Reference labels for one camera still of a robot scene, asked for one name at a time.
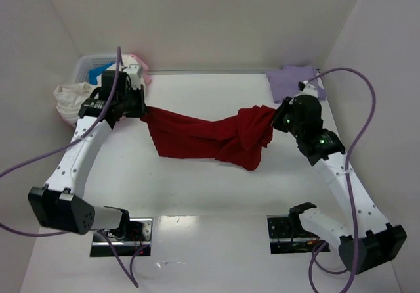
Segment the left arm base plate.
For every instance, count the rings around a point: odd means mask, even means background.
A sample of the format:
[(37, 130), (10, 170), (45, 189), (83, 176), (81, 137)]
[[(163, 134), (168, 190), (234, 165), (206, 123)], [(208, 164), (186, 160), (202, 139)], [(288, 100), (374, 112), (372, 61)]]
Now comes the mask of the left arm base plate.
[(95, 231), (89, 256), (92, 258), (113, 256), (109, 243), (121, 257), (132, 256), (137, 251), (139, 256), (150, 256), (152, 227), (152, 218), (130, 218), (129, 227), (124, 233), (105, 229), (102, 235)]

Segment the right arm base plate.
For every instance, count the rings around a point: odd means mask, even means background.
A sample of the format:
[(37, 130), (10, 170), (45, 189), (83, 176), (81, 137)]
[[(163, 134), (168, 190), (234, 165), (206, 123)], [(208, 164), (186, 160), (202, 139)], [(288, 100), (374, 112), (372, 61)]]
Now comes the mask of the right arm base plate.
[(321, 243), (313, 233), (293, 232), (287, 215), (269, 215), (266, 220), (271, 254), (311, 253)]

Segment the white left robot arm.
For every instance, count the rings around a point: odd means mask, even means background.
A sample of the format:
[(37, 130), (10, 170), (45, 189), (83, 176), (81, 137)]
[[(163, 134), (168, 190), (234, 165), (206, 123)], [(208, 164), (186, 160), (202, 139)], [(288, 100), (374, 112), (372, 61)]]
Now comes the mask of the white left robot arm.
[(121, 71), (106, 70), (101, 85), (79, 110), (73, 146), (67, 148), (59, 165), (42, 187), (31, 188), (30, 206), (42, 227), (86, 234), (107, 229), (117, 238), (135, 227), (129, 212), (111, 206), (97, 207), (84, 201), (85, 185), (100, 147), (122, 117), (141, 118), (146, 84), (141, 66), (129, 65)]

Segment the red t shirt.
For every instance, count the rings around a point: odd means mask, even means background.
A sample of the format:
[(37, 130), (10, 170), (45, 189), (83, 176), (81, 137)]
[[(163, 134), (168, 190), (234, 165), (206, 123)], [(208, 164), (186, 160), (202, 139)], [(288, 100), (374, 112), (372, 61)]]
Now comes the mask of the red t shirt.
[(254, 171), (261, 162), (262, 149), (273, 138), (274, 115), (273, 108), (253, 106), (209, 121), (149, 107), (141, 120), (148, 125), (161, 157), (214, 159)]

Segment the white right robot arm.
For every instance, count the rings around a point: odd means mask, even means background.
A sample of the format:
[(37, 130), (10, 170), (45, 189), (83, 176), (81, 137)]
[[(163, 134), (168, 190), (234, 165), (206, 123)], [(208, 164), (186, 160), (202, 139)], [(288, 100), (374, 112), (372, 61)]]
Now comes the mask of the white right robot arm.
[(340, 223), (306, 202), (289, 211), (291, 234), (313, 233), (337, 249), (344, 266), (355, 274), (392, 261), (407, 234), (393, 225), (370, 198), (348, 160), (338, 135), (323, 126), (322, 106), (310, 95), (287, 97), (276, 110), (273, 128), (290, 133), (301, 154), (325, 180), (343, 211)]

